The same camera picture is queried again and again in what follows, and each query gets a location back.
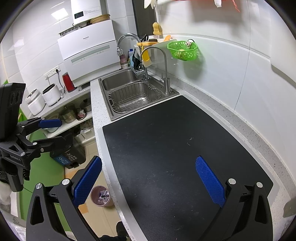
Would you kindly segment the yellow sink caddy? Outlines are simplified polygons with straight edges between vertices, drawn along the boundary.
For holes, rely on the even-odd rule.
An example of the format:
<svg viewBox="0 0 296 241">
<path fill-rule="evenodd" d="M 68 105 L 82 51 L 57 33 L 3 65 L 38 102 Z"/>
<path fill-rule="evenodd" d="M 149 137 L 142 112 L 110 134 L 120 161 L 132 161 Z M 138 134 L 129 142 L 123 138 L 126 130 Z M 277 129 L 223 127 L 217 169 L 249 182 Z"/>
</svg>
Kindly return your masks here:
<svg viewBox="0 0 296 241">
<path fill-rule="evenodd" d="M 145 36 L 143 40 L 140 43 L 137 43 L 137 46 L 139 48 L 139 54 L 143 52 L 142 54 L 142 63 L 143 65 L 148 68 L 154 63 L 158 63 L 158 58 L 157 58 L 157 49 L 152 48 L 146 50 L 150 46 L 156 46 L 160 49 L 166 49 L 167 44 L 172 41 L 173 38 L 171 35 L 166 35 L 166 36 L 158 36 L 158 35 L 151 35 L 151 36 Z"/>
</svg>

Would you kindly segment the white countertop dishwasher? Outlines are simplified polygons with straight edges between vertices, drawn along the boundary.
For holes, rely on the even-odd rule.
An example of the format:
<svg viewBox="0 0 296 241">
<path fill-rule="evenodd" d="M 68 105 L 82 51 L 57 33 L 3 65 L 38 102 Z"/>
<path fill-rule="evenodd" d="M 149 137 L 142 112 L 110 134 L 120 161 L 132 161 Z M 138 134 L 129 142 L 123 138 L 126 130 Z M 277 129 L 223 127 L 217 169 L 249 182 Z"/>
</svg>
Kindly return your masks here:
<svg viewBox="0 0 296 241">
<path fill-rule="evenodd" d="M 70 32 L 58 45 L 75 87 L 121 69 L 112 20 Z"/>
</svg>

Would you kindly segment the steel pot on shelf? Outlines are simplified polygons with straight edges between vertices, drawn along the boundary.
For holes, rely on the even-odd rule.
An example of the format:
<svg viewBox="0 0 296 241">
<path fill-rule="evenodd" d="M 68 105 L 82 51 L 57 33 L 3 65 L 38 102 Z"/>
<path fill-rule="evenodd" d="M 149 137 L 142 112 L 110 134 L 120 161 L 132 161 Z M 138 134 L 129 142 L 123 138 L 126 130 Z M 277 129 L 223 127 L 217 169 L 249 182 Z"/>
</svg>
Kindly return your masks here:
<svg viewBox="0 0 296 241">
<path fill-rule="evenodd" d="M 65 105 L 60 111 L 60 117 L 65 123 L 72 123 L 76 119 L 75 106 L 73 104 Z"/>
</svg>

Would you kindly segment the white rice cooker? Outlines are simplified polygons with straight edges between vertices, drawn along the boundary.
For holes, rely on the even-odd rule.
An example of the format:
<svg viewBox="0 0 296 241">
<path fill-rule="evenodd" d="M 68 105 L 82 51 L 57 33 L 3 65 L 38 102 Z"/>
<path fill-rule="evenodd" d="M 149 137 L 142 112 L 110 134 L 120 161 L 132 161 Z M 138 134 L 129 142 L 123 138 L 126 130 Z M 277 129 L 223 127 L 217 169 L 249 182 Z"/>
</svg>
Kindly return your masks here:
<svg viewBox="0 0 296 241">
<path fill-rule="evenodd" d="M 61 99 L 62 94 L 58 86 L 53 83 L 42 91 L 42 96 L 46 105 L 53 106 Z"/>
<path fill-rule="evenodd" d="M 39 114 L 45 107 L 46 102 L 38 89 L 34 89 L 25 99 L 33 116 Z"/>
</svg>

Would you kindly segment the chrome mixer faucet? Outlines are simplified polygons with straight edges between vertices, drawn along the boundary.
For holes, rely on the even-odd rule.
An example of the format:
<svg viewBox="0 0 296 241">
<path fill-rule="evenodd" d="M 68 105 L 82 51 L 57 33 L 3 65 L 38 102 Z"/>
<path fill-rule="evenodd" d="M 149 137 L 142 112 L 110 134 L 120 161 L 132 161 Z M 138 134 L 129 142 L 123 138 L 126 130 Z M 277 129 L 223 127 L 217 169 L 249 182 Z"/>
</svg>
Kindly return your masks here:
<svg viewBox="0 0 296 241">
<path fill-rule="evenodd" d="M 117 54 L 118 54 L 118 56 L 120 56 L 119 52 L 121 50 L 121 48 L 120 48 L 121 41 L 126 37 L 132 37 L 133 39 L 136 39 L 138 43 L 141 42 L 140 38 L 136 34 L 126 33 L 126 34 L 122 35 L 119 38 L 118 42 L 117 42 Z M 133 73 L 135 74 L 135 76 L 136 77 L 141 77 L 142 80 L 144 80 L 144 81 L 149 80 L 147 69 L 142 64 L 139 53 L 137 52 L 136 49 L 133 50 L 133 55 L 132 55 L 132 57 L 130 57 L 130 59 L 133 62 L 133 65 L 130 66 L 130 68 L 133 71 Z"/>
</svg>

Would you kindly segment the green plastic wall basket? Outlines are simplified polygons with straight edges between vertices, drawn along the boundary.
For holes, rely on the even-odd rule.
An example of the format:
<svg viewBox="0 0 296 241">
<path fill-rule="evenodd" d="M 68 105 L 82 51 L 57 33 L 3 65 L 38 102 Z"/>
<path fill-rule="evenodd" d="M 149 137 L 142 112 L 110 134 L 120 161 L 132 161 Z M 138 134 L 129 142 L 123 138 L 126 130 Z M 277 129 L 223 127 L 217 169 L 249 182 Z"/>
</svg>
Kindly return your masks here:
<svg viewBox="0 0 296 241">
<path fill-rule="evenodd" d="M 167 44 L 167 49 L 175 59 L 182 61 L 195 60 L 199 48 L 193 39 L 187 41 L 174 41 Z"/>
</svg>

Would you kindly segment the pink round waste basket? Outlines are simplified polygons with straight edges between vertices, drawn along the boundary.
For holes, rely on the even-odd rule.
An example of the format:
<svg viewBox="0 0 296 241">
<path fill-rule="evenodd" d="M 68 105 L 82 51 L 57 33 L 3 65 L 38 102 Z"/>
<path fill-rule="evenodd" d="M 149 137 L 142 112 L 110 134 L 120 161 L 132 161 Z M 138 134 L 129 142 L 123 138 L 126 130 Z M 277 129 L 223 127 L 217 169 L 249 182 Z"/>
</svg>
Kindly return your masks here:
<svg viewBox="0 0 296 241">
<path fill-rule="evenodd" d="M 90 194 L 91 200 L 99 207 L 112 207 L 114 202 L 109 190 L 104 186 L 95 186 Z"/>
</svg>

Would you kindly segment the white open shelf unit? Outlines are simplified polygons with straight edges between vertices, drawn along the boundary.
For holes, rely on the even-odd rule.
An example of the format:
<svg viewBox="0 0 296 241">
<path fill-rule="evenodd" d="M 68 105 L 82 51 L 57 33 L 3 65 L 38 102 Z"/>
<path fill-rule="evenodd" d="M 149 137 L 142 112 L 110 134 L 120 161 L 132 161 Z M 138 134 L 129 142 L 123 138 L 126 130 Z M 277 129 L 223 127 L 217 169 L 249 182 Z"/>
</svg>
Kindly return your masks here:
<svg viewBox="0 0 296 241">
<path fill-rule="evenodd" d="M 41 117 L 44 119 L 49 119 L 53 117 L 55 114 L 59 114 L 59 119 L 62 120 L 62 125 L 55 129 L 54 132 L 49 132 L 47 129 L 41 129 L 44 132 L 47 138 L 56 137 L 63 132 L 71 129 L 74 126 L 82 123 L 82 121 L 86 121 L 92 118 L 91 110 L 86 112 L 86 116 L 81 120 L 78 120 L 76 116 L 73 116 L 73 121 L 69 123 L 66 118 L 62 117 L 62 114 L 66 115 L 69 114 L 71 111 L 76 112 L 80 107 L 81 103 L 84 100 L 90 100 L 90 82 L 80 86 L 78 89 L 74 90 L 73 92 L 66 93 L 63 98 L 61 98 L 57 103 L 53 106 L 45 105 L 43 110 L 34 116 L 32 113 L 29 114 L 28 118 L 36 118 Z"/>
</svg>

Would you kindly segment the white storage box left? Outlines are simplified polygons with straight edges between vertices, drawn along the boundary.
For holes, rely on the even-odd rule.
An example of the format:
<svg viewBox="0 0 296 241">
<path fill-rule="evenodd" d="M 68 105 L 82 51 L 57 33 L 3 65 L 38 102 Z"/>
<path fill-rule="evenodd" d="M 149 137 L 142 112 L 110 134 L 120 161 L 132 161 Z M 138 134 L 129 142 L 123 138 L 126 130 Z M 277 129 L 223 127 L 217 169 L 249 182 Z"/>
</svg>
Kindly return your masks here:
<svg viewBox="0 0 296 241">
<path fill-rule="evenodd" d="M 93 140 L 95 138 L 94 128 L 90 128 L 88 130 L 84 130 L 75 136 L 75 140 L 80 144 L 85 144 L 86 142 Z"/>
</svg>

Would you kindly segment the left black shoe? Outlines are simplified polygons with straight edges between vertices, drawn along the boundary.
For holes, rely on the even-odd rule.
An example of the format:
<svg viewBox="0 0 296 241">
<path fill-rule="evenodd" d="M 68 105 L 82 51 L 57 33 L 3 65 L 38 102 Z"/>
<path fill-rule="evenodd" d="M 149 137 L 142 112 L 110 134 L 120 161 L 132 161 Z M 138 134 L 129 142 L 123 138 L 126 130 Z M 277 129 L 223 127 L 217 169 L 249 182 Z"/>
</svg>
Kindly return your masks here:
<svg viewBox="0 0 296 241">
<path fill-rule="evenodd" d="M 119 221 L 116 224 L 116 232 L 119 240 L 124 240 L 124 241 L 128 240 L 129 236 L 122 221 Z"/>
</svg>

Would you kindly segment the stainless steel sink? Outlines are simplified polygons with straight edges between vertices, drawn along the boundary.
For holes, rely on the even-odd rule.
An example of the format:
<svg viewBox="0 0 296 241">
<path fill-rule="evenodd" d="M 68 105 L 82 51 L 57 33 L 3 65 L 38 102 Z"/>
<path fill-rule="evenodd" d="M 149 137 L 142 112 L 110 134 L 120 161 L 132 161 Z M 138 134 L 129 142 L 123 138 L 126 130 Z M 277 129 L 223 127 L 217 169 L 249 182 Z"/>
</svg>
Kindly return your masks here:
<svg viewBox="0 0 296 241">
<path fill-rule="evenodd" d="M 144 80 L 130 68 L 99 78 L 99 84 L 112 121 L 179 95 L 174 89 L 165 95 L 164 86 L 159 80 L 152 76 Z"/>
</svg>

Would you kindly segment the black and blue recycling bin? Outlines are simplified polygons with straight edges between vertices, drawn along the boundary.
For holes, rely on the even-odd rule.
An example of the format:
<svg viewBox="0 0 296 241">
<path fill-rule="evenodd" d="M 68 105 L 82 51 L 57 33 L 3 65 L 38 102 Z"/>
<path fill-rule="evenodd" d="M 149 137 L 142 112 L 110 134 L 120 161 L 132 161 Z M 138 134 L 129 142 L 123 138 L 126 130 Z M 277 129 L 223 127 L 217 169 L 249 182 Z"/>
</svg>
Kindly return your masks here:
<svg viewBox="0 0 296 241">
<path fill-rule="evenodd" d="M 72 169 L 86 161 L 85 149 L 76 141 L 71 133 L 62 135 L 65 146 L 50 152 L 50 157 L 62 166 Z"/>
</svg>

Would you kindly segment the red kettle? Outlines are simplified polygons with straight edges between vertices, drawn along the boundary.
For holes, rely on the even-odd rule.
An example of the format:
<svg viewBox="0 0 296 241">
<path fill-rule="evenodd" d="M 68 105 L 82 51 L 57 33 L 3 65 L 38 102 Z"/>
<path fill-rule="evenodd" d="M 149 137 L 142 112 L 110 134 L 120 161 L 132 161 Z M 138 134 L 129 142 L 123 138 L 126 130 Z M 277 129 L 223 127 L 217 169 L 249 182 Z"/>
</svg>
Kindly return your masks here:
<svg viewBox="0 0 296 241">
<path fill-rule="evenodd" d="M 65 74 L 62 75 L 62 78 L 67 91 L 73 92 L 76 89 L 76 87 L 74 86 L 69 74 L 66 72 Z"/>
</svg>

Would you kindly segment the black countertop mat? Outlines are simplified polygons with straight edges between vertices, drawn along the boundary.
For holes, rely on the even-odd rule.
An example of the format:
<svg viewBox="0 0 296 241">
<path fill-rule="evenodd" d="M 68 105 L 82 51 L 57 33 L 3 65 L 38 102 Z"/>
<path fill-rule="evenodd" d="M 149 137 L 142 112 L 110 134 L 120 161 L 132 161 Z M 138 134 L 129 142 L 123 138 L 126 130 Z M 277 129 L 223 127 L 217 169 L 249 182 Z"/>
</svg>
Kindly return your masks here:
<svg viewBox="0 0 296 241">
<path fill-rule="evenodd" d="M 126 202 L 147 240 L 272 240 L 273 182 L 219 123 L 179 96 L 102 129 Z M 201 156 L 225 188 L 215 204 Z"/>
</svg>

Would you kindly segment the crumpled white paper trash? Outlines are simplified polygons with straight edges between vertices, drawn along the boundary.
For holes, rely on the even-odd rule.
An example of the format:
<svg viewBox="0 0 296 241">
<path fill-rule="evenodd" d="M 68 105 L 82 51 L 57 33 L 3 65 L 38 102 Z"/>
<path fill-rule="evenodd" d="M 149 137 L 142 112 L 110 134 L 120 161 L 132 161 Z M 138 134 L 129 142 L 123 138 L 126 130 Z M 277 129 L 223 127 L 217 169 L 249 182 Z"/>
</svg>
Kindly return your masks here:
<svg viewBox="0 0 296 241">
<path fill-rule="evenodd" d="M 100 202 L 108 202 L 109 201 L 109 191 L 108 190 L 100 191 L 99 201 Z"/>
</svg>

